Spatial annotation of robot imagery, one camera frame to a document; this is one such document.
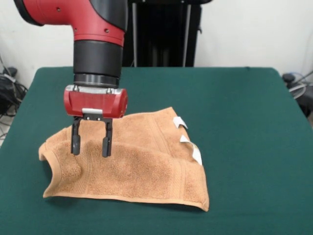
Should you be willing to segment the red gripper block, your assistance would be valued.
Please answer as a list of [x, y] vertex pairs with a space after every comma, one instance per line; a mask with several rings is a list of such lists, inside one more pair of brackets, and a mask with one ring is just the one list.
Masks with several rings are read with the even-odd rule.
[[112, 118], [124, 116], [128, 104], [126, 89], [84, 87], [68, 85], [64, 91], [64, 106], [73, 118], [71, 127], [71, 153], [80, 154], [79, 127], [84, 115], [99, 115], [105, 123], [106, 135], [102, 142], [102, 156], [109, 157], [112, 149]]

